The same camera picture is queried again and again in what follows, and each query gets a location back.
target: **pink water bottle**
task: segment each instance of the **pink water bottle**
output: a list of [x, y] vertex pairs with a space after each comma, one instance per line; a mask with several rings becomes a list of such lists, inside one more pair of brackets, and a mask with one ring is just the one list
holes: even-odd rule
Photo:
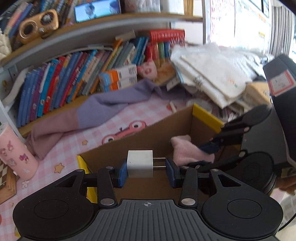
[[36, 173], [38, 162], [20, 141], [8, 122], [0, 125], [0, 158], [23, 180]]

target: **round black disc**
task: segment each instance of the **round black disc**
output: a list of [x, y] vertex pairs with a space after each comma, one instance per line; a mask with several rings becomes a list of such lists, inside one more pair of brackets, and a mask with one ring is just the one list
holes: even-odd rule
[[262, 239], [276, 233], [282, 222], [281, 206], [268, 195], [241, 183], [224, 185], [225, 179], [218, 174], [217, 193], [205, 201], [202, 216], [222, 235], [233, 239]]
[[91, 202], [71, 188], [44, 188], [17, 204], [13, 220], [24, 237], [60, 240], [81, 231], [93, 212]]

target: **pink cloth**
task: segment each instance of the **pink cloth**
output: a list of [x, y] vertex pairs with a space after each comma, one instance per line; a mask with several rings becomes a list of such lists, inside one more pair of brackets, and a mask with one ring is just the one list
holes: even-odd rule
[[178, 167], [186, 166], [197, 161], [213, 162], [214, 154], [207, 154], [191, 143], [191, 137], [177, 136], [171, 139], [174, 148], [173, 160]]

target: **white sticker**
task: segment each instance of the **white sticker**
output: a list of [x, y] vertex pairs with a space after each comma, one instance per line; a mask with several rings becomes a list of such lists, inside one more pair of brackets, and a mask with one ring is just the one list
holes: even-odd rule
[[267, 83], [272, 96], [279, 96], [296, 85], [296, 81], [289, 70], [285, 70], [280, 75], [270, 79]]

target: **gold speaker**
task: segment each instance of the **gold speaker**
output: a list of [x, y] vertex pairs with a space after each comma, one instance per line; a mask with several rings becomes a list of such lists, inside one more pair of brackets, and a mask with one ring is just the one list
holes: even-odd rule
[[56, 10], [50, 9], [24, 20], [20, 24], [19, 35], [21, 42], [26, 44], [44, 34], [59, 28]]

